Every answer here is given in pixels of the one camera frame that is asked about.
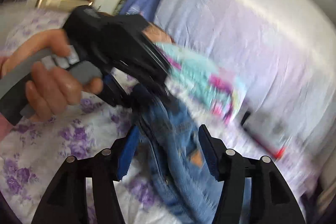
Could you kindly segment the person's left hand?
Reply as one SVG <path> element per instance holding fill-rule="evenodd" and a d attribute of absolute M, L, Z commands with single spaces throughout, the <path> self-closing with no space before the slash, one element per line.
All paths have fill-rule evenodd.
<path fill-rule="evenodd" d="M 70 55 L 68 38 L 62 29 L 47 30 L 29 38 L 10 56 L 1 56 L 1 77 L 38 51 L 49 48 L 60 57 Z M 93 78 L 82 85 L 68 71 L 53 67 L 47 69 L 37 61 L 31 68 L 32 80 L 25 86 L 25 93 L 35 114 L 33 122 L 45 122 L 63 113 L 67 106 L 78 105 L 82 92 L 99 94 L 103 89 L 100 78 Z"/>

